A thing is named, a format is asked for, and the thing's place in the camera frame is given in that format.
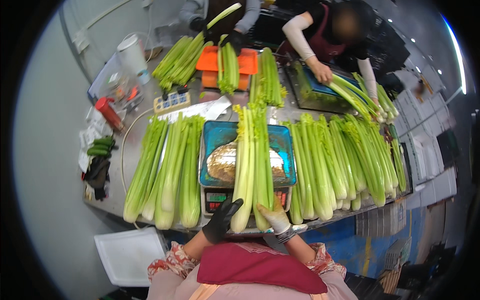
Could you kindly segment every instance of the hair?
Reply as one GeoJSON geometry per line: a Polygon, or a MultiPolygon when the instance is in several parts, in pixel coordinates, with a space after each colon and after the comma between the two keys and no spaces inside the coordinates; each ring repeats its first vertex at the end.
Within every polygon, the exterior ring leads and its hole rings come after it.
{"type": "Polygon", "coordinates": [[[352,10],[356,13],[360,37],[366,38],[376,21],[373,8],[362,0],[341,1],[332,5],[333,16],[345,10],[352,10]]]}

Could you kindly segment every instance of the pink floral clothing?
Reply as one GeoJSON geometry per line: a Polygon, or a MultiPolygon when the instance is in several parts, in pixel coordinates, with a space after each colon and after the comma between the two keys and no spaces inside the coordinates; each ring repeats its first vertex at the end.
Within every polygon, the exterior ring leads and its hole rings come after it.
{"type": "MultiPolygon", "coordinates": [[[[246,244],[251,247],[252,243],[240,243],[246,244]]],[[[259,249],[265,248],[265,246],[258,244],[259,249]]],[[[325,249],[324,243],[313,243],[309,245],[312,249],[317,252],[315,259],[306,263],[305,265],[315,272],[318,275],[321,275],[325,272],[335,271],[339,273],[343,279],[345,279],[345,274],[347,269],[341,264],[337,264],[333,261],[330,254],[325,249]]],[[[199,264],[200,261],[189,257],[183,251],[183,245],[178,244],[175,241],[172,241],[172,248],[167,252],[164,258],[154,260],[148,267],[148,279],[152,281],[153,276],[162,270],[170,270],[173,273],[179,275],[183,279],[199,264]]]]}

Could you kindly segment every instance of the white arm sleeve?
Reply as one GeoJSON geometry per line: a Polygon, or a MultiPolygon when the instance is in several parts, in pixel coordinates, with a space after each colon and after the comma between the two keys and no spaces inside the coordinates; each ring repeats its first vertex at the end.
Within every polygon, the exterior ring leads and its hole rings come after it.
{"type": "Polygon", "coordinates": [[[293,17],[282,27],[283,33],[285,33],[288,41],[303,60],[315,56],[315,53],[312,48],[310,48],[310,45],[302,32],[303,29],[306,29],[309,26],[308,21],[305,20],[304,17],[298,15],[293,17]]]}
{"type": "Polygon", "coordinates": [[[359,64],[360,73],[365,82],[365,88],[367,89],[368,97],[378,99],[377,81],[375,79],[375,74],[373,73],[372,65],[370,64],[370,59],[357,59],[357,62],[359,64]]]}

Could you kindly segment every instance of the digital scale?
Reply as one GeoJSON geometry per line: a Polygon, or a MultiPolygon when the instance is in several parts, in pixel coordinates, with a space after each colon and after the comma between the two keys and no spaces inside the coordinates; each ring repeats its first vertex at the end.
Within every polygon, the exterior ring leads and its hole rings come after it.
{"type": "MultiPolygon", "coordinates": [[[[237,124],[225,121],[207,121],[204,124],[198,171],[204,216],[211,216],[222,202],[233,196],[237,124]]],[[[292,186],[296,183],[292,141],[287,127],[267,127],[274,193],[279,197],[285,211],[288,211],[292,186]]]]}

